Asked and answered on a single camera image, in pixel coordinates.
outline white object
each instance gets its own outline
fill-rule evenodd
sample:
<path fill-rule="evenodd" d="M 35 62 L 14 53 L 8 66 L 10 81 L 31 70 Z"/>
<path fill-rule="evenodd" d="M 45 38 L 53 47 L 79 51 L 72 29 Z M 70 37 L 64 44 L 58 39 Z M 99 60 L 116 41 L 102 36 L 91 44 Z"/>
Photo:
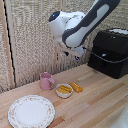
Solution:
<path fill-rule="evenodd" d="M 8 120 L 14 128 L 46 128 L 53 121 L 54 115 L 54 107 L 48 99 L 29 95 L 11 105 Z"/>
<path fill-rule="evenodd" d="M 110 32 L 116 32 L 116 33 L 119 33 L 119 34 L 128 35 L 128 30 L 112 29 L 112 30 L 109 30 L 109 31 L 110 31 Z"/>
<path fill-rule="evenodd" d="M 128 103 L 119 118 L 110 128 L 128 128 Z"/>
<path fill-rule="evenodd" d="M 59 88 L 60 85 L 64 85 L 64 86 L 70 87 L 70 88 L 72 89 L 72 92 L 69 93 L 69 94 L 63 94 L 63 93 L 58 92 L 57 89 Z M 57 93 L 57 95 L 58 95 L 59 97 L 61 97 L 61 98 L 68 98 L 68 97 L 70 97 L 71 94 L 73 93 L 73 88 L 72 88 L 70 85 L 68 85 L 68 84 L 63 84 L 63 83 L 62 83 L 62 84 L 58 84 L 58 85 L 56 86 L 56 93 Z"/>

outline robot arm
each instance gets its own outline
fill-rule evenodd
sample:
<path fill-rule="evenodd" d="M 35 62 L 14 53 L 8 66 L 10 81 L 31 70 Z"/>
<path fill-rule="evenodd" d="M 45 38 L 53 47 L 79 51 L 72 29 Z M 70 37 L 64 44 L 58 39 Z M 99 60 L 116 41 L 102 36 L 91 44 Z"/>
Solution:
<path fill-rule="evenodd" d="M 117 7 L 121 0 L 95 0 L 85 15 L 82 12 L 54 12 L 49 26 L 57 42 L 65 48 L 81 46 L 86 37 Z"/>

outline black appliance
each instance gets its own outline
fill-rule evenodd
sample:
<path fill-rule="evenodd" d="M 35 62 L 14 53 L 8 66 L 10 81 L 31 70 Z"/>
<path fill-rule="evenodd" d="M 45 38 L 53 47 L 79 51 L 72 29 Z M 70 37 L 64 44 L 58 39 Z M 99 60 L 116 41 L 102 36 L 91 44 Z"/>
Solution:
<path fill-rule="evenodd" d="M 109 61 L 120 61 L 128 57 L 128 31 L 99 31 L 93 41 L 92 52 Z M 120 63 L 109 63 L 91 54 L 88 66 L 115 79 L 128 73 L 128 59 Z"/>

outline small bowl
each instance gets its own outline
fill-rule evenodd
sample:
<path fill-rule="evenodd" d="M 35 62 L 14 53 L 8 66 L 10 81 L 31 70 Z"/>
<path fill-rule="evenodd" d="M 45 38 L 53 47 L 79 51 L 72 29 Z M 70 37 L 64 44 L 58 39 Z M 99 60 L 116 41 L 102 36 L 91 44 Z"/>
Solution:
<path fill-rule="evenodd" d="M 64 86 L 70 87 L 70 88 L 72 89 L 71 93 L 69 93 L 69 94 L 63 94 L 63 93 L 58 92 L 57 89 L 59 88 L 60 85 L 64 85 Z M 73 93 L 73 88 L 72 88 L 70 85 L 68 85 L 68 84 L 58 84 L 58 85 L 56 86 L 56 93 L 57 93 L 57 95 L 58 95 L 59 97 L 61 97 L 61 98 L 68 98 L 68 97 L 70 97 L 71 94 Z"/>

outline wooden countertop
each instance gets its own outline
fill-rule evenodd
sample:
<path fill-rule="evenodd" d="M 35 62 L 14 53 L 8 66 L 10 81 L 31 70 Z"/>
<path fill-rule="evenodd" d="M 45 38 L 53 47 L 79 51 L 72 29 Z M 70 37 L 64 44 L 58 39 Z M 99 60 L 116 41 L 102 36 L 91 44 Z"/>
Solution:
<path fill-rule="evenodd" d="M 56 95 L 55 88 L 42 90 L 39 81 L 0 94 L 0 128 L 12 128 L 7 113 L 12 103 L 26 95 L 49 99 L 55 107 L 54 121 L 48 128 L 109 128 L 128 102 L 128 75 L 112 79 L 86 64 L 53 75 L 58 83 L 76 82 L 83 92 L 68 99 Z"/>

